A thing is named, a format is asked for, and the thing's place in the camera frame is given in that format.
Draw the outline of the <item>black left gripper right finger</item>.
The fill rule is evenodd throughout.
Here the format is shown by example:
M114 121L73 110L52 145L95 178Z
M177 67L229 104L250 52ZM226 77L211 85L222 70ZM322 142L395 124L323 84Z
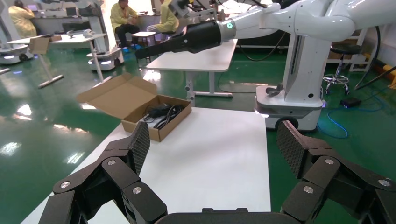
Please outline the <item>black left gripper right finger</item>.
M393 180L343 158L324 140L302 135L291 122L277 128L277 147L298 184L282 204L282 213L301 224L312 223L327 200L360 224L396 221Z

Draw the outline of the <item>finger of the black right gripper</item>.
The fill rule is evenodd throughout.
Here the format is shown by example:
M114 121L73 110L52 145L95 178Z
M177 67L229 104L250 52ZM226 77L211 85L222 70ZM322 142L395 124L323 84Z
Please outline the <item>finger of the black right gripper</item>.
M178 48L177 46L171 46L170 44L167 43L161 43L158 45L153 45L149 47L145 47L143 49L137 50L137 58L138 59L144 59L146 57L151 57L159 54L163 54L166 52L182 52L186 51L186 48Z
M186 51L183 33L172 36L170 39L153 46L139 49L135 52L135 56L155 56L166 52L182 52Z

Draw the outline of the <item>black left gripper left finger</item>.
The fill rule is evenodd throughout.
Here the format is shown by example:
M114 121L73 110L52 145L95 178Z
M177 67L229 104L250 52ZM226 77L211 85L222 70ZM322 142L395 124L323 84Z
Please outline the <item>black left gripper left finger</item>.
M86 224L114 202L129 223L156 223L167 206L140 178L149 147L148 125L139 122L130 136L111 141L97 160L57 182L39 222Z

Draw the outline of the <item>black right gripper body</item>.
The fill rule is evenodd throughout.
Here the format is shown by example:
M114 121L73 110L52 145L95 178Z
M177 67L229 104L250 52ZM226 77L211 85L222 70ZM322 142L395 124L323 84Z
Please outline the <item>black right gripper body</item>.
M199 53L221 44L221 32L215 20L190 24L183 30L181 51Z

